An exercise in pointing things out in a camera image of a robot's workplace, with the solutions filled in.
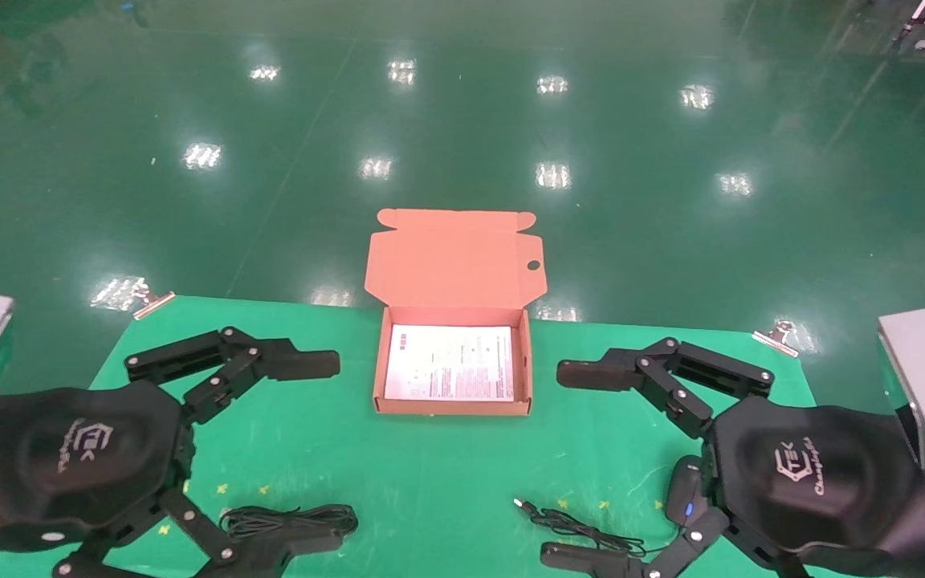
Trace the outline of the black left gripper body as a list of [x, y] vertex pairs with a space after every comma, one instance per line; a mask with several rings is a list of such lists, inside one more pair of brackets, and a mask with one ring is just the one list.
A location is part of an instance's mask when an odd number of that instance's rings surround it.
[[0, 552], [132, 543], [194, 451], [181, 404], [150, 383], [0, 396]]

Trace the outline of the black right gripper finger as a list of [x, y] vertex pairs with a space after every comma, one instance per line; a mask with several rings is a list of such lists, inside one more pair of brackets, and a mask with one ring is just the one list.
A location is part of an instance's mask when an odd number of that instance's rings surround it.
[[589, 577], [679, 577], [720, 538], [726, 538], [776, 576], [800, 577], [801, 561], [796, 553], [766, 533], [760, 523], [726, 507], [698, 507], [696, 511], [700, 516], [684, 524], [668, 545], [636, 552], [642, 545], [633, 538], [605, 533], [561, 510], [542, 510], [540, 517], [550, 520], [551, 530], [588, 538], [595, 546], [546, 542], [540, 546], [540, 562]]
[[595, 361], [562, 360], [556, 368], [562, 387], [607, 392], [639, 392], [680, 432], [702, 439], [715, 418], [712, 408], [684, 381], [737, 400], [767, 398], [774, 374], [720, 352], [666, 337], [642, 350], [610, 348]]

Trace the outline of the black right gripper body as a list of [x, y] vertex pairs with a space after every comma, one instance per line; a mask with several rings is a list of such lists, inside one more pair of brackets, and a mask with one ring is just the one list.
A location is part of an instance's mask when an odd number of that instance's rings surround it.
[[727, 538], [782, 577], [925, 577], [925, 473], [895, 417], [750, 397], [703, 435]]

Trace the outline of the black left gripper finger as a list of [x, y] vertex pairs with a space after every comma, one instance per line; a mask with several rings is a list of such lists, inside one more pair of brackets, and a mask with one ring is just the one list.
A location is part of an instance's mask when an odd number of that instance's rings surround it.
[[290, 338], [256, 338], [236, 327], [136, 352], [124, 365], [132, 383], [154, 385], [209, 370], [183, 397], [182, 420], [188, 425], [209, 423], [264, 378], [316, 380], [337, 376], [341, 369], [337, 351], [301, 351]]
[[105, 563], [169, 517], [208, 560], [198, 577], [282, 577], [295, 557], [334, 552], [350, 535], [350, 506], [334, 503], [279, 511], [247, 506], [229, 509], [214, 522], [183, 490], [167, 490], [138, 507], [114, 529], [92, 531], [54, 567], [55, 577], [139, 577]]

